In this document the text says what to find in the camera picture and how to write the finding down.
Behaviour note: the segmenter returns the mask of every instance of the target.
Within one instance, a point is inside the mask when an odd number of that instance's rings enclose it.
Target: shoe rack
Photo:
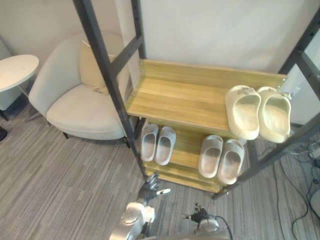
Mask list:
[[[223,186],[216,178],[203,178],[198,173],[200,148],[205,136],[216,134],[224,139],[234,138],[229,131],[225,108],[225,94],[231,87],[246,85],[254,89],[263,86],[278,88],[286,79],[286,74],[297,65],[320,100],[319,69],[304,52],[320,29],[320,8],[279,70],[282,74],[269,74],[146,60],[139,0],[131,0],[135,37],[115,60],[110,62],[92,2],[73,0],[73,3],[119,115],[125,132],[123,140],[132,149],[145,180],[146,174],[157,171],[161,179],[213,192],[215,194],[212,199],[217,199],[279,160],[292,146],[319,132],[320,113],[317,113],[284,143],[278,144],[261,159],[256,141],[248,141],[246,146],[250,166],[232,185]],[[116,76],[136,51],[143,59],[140,63],[141,79],[125,104]],[[135,130],[131,127],[129,115],[141,117]],[[145,119],[160,127],[168,125],[176,130],[177,140],[173,155],[166,166],[159,166],[154,162],[146,163],[140,159],[138,138]]]
[[[278,88],[287,77],[146,59],[140,61],[140,69],[140,82],[126,103],[128,114],[176,131],[170,163],[161,166],[154,161],[143,162],[147,175],[157,171],[163,180],[213,193],[223,184],[217,177],[201,176],[198,160],[207,135],[236,138],[228,127],[226,92],[235,85]]]

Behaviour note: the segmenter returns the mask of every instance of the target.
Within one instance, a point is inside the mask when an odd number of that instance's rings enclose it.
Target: cream slide sandal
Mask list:
[[[224,184],[234,184],[244,162],[245,149],[235,139],[228,139],[223,144],[223,151],[218,169],[218,178]]]
[[[260,135],[275,143],[283,143],[290,134],[290,95],[264,86],[257,91],[261,96],[259,108]]]
[[[198,169],[205,178],[213,178],[217,174],[223,144],[223,139],[217,135],[207,136],[203,140]]]
[[[159,133],[156,148],[155,162],[159,165],[167,165],[171,159],[176,144],[176,131],[170,126],[164,126]]]
[[[158,125],[154,123],[146,125],[142,130],[141,159],[145,162],[150,162],[154,159],[158,131]]]
[[[238,138],[256,139],[259,134],[258,110],[260,95],[251,87],[238,85],[225,95],[225,107],[230,131]]]

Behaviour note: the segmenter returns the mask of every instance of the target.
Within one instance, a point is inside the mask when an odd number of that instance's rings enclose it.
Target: chair cushion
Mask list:
[[[114,60],[114,56],[109,57],[111,61]],[[109,94],[91,46],[84,41],[81,42],[79,72],[81,82],[88,88],[105,95]]]
[[[49,108],[46,118],[58,129],[82,138],[107,140],[124,136],[110,95],[92,91],[84,84],[62,95]]]

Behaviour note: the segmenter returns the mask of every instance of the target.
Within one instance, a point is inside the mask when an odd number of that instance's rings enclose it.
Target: gray carpet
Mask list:
[[[143,183],[134,156],[120,141],[65,139],[39,117],[23,120],[35,110],[30,104],[5,113],[0,126],[8,136],[0,142],[1,240],[105,240]],[[259,152],[269,145],[259,141]],[[282,159],[288,177],[305,195],[311,166],[291,156]],[[306,207],[275,164],[279,208],[286,240],[294,239],[291,222]],[[320,171],[314,169],[319,178]],[[192,233],[195,225],[182,219],[196,202],[223,216],[237,240],[281,240],[272,166],[218,200],[194,188],[161,181],[171,194],[154,199],[153,235]],[[313,193],[319,185],[311,189]],[[300,240],[320,239],[320,221],[310,212],[295,225]]]

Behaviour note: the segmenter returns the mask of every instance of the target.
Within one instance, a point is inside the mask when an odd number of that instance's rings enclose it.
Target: wooden shelf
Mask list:
[[[151,174],[153,174],[153,171],[147,170],[146,174],[148,176],[150,176]],[[177,184],[181,184],[181,185],[188,186],[188,187],[195,188],[195,189],[204,190],[204,191],[211,192],[211,193],[217,193],[221,189],[221,187],[217,184],[201,183],[201,182],[193,181],[193,180],[185,178],[185,177],[170,175],[169,173],[160,172],[159,178],[166,180],[166,181],[169,181],[169,182],[174,182]]]
[[[235,138],[229,131],[225,95],[236,85],[254,89],[281,86],[287,76],[230,68],[141,61],[141,80],[126,104],[130,115],[149,123],[171,126],[176,143],[166,166],[144,162],[146,173],[177,184],[216,193],[223,184],[202,177],[198,160],[204,138],[217,134]]]
[[[235,85],[255,89],[282,84],[285,75],[142,60],[142,77],[126,104],[127,112],[151,122],[166,122],[233,137],[225,94]]]
[[[198,169],[188,168],[181,165],[175,165],[172,162],[170,162],[168,165],[165,165],[165,166],[160,166],[156,164],[154,161],[143,162],[143,165],[148,171],[151,171],[151,172],[167,173],[167,174],[195,180],[197,182],[206,183],[206,184],[216,184],[219,186],[224,185],[222,182],[218,180],[217,177],[205,178],[201,176]]]

